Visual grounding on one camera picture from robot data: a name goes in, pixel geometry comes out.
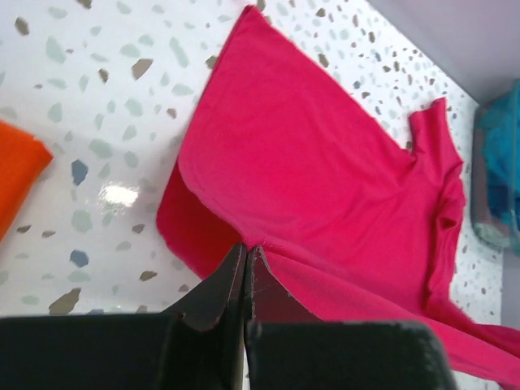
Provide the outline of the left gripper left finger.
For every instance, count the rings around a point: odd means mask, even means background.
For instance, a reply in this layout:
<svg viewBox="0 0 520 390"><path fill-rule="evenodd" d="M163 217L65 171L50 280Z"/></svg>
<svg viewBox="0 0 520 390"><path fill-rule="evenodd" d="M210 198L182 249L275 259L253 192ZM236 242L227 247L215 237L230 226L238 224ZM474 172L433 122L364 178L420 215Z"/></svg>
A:
<svg viewBox="0 0 520 390"><path fill-rule="evenodd" d="M246 249L157 313L6 317L4 389L238 389Z"/></svg>

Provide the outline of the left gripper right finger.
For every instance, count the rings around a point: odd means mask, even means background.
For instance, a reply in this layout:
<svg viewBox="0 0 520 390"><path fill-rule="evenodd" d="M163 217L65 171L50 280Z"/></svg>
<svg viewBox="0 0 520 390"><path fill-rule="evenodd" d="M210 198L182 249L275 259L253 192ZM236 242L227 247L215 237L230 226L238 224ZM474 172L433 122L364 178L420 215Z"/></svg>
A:
<svg viewBox="0 0 520 390"><path fill-rule="evenodd" d="M245 347L252 389L455 389L433 332L410 321L326 322L252 249L245 277Z"/></svg>

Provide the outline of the pink t shirt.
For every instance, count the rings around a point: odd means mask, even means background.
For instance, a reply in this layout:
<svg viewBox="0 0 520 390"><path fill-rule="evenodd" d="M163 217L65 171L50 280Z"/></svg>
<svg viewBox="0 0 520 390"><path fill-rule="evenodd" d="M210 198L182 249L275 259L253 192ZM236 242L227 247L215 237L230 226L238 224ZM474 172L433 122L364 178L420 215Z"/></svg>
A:
<svg viewBox="0 0 520 390"><path fill-rule="evenodd" d="M255 6L235 23L157 214L167 247L209 276L262 247L276 279L325 320L426 323L451 367L519 386L519 333L452 303L465 196L446 101L409 117L402 149Z"/></svg>

